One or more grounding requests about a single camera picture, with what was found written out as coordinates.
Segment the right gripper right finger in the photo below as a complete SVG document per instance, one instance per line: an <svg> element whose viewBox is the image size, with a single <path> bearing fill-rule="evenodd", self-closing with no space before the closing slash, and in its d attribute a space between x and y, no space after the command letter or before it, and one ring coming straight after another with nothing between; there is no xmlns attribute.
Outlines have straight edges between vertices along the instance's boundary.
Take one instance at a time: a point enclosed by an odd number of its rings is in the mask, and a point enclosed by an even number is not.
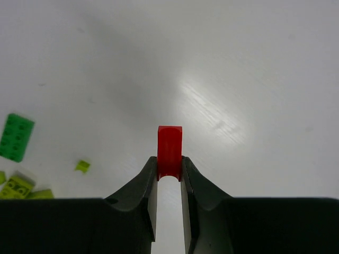
<svg viewBox="0 0 339 254"><path fill-rule="evenodd" d="M186 253L338 253L338 200L232 197L182 159Z"/></svg>

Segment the red arch lego piece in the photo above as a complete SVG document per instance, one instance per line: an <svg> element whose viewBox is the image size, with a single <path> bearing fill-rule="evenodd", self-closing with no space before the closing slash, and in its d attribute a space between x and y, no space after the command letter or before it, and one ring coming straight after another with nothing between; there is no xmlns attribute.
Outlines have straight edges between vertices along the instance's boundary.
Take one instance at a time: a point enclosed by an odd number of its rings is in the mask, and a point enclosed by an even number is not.
<svg viewBox="0 0 339 254"><path fill-rule="evenodd" d="M181 181L182 135L181 126L158 127L157 180L165 176L172 176L179 182Z"/></svg>

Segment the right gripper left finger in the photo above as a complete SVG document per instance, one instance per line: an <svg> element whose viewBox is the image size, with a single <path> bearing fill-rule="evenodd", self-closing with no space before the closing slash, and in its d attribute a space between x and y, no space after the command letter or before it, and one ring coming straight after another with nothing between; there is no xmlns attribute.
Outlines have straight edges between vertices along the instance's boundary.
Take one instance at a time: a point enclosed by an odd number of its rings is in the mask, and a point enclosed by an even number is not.
<svg viewBox="0 0 339 254"><path fill-rule="evenodd" d="M106 198L1 200L1 253L150 253L157 159Z"/></svg>

